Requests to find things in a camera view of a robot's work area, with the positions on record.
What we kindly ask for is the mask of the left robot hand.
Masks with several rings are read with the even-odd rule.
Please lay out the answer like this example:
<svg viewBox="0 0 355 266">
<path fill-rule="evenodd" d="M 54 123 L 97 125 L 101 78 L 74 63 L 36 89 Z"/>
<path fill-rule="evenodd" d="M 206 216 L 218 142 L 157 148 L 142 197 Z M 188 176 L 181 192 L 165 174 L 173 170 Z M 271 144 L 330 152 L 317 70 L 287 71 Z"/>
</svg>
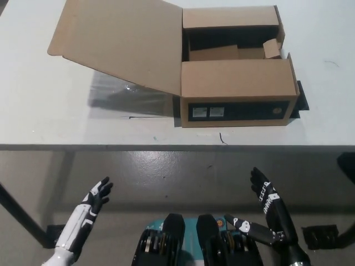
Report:
<svg viewBox="0 0 355 266">
<path fill-rule="evenodd" d="M 109 177 L 99 181 L 75 207 L 64 226 L 56 246 L 70 252 L 74 261 L 80 257 L 102 206 L 109 202 L 112 187 Z"/>
</svg>

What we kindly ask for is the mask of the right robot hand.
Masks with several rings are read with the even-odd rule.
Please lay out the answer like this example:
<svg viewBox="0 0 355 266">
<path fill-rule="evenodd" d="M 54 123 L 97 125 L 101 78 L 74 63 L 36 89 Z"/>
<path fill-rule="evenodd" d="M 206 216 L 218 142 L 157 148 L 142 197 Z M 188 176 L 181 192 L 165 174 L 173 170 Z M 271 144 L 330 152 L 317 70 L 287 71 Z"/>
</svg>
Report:
<svg viewBox="0 0 355 266">
<path fill-rule="evenodd" d="M 267 226 L 225 214 L 241 234 L 259 243 L 281 249 L 298 245 L 298 235 L 287 207 L 272 182 L 257 167 L 251 170 L 251 189 L 257 196 Z"/>
</svg>

